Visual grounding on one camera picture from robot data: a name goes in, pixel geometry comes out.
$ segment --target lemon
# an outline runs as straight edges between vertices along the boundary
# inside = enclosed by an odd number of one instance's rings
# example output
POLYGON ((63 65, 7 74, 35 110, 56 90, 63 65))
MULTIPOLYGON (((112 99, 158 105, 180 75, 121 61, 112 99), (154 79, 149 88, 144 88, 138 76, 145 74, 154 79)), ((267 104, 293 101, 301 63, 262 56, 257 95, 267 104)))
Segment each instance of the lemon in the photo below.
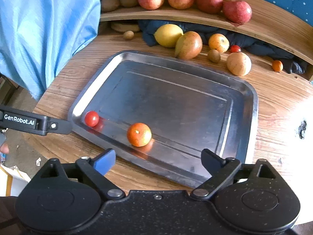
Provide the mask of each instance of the lemon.
POLYGON ((174 48, 176 42, 182 35, 183 30, 179 26, 173 24, 160 26, 154 33, 156 41, 167 48, 174 48))

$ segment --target cherry tomato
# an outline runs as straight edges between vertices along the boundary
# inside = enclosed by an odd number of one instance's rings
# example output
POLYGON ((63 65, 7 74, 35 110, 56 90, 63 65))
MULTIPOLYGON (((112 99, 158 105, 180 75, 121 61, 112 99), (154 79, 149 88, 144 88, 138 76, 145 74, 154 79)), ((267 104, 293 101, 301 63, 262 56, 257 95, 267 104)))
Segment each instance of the cherry tomato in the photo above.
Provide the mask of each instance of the cherry tomato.
POLYGON ((241 52, 241 48, 238 45, 232 45, 230 46, 230 51, 231 53, 241 52))
POLYGON ((85 124, 90 127, 94 127, 99 122, 99 115, 95 111, 89 111, 85 115, 85 124))

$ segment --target human hand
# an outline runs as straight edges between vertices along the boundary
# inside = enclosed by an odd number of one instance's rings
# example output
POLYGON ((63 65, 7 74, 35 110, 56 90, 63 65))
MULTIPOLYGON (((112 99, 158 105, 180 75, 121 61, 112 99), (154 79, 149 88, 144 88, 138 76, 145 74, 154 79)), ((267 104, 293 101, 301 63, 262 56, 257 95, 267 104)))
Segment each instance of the human hand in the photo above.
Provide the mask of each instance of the human hand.
POLYGON ((9 153, 9 146, 4 143, 1 147, 0 147, 0 152, 4 153, 4 154, 8 154, 9 153))

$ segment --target floor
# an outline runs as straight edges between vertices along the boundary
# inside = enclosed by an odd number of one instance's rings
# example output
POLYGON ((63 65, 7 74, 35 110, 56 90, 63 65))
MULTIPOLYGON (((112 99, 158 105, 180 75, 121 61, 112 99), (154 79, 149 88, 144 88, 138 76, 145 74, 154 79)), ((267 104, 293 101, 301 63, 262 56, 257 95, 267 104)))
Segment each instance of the floor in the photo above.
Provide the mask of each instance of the floor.
MULTIPOLYGON (((36 101, 31 97, 27 90, 18 88, 10 99, 8 105, 21 110, 33 111, 36 101)), ((26 172, 31 178, 36 174, 40 167, 47 161, 42 155, 38 154, 29 146, 21 132, 7 130, 7 143, 10 153, 7 155, 5 166, 16 165, 21 171, 26 172), (36 166, 36 160, 41 158, 40 167, 36 166)), ((313 235, 313 222, 297 225, 294 231, 298 235, 313 235)))

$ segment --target wooden shelf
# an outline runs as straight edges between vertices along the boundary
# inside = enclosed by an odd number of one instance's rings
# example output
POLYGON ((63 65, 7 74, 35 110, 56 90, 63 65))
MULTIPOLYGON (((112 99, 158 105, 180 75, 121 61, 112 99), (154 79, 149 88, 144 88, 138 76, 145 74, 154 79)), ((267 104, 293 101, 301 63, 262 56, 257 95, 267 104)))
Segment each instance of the wooden shelf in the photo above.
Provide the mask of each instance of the wooden shelf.
POLYGON ((120 8, 101 14, 100 21, 166 19, 216 26, 263 40, 313 64, 313 48, 310 40, 313 34, 309 24, 264 0, 244 1, 250 4, 253 13, 251 20, 243 25, 229 22, 222 13, 212 15, 201 12, 197 8, 176 10, 168 5, 154 11, 147 11, 141 7, 120 8))

